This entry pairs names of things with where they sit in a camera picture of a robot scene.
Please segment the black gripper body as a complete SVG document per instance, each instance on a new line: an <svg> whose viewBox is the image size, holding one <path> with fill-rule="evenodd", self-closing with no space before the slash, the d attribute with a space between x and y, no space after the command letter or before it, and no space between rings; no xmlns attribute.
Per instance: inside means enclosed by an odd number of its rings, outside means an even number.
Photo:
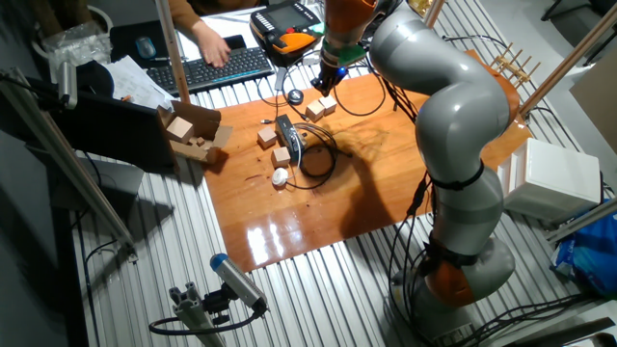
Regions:
<svg viewBox="0 0 617 347"><path fill-rule="evenodd" d="M320 72L317 77L318 87L334 87L336 86L347 74L346 66L332 66L325 62L320 64Z"/></svg>

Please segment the person's hand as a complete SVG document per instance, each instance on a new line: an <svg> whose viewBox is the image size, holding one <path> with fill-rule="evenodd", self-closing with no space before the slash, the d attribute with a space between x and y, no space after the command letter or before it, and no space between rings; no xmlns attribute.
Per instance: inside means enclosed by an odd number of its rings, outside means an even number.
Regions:
<svg viewBox="0 0 617 347"><path fill-rule="evenodd" d="M191 32L205 62L213 67L223 67L228 62L230 48L226 41L203 21L196 22Z"/></svg>

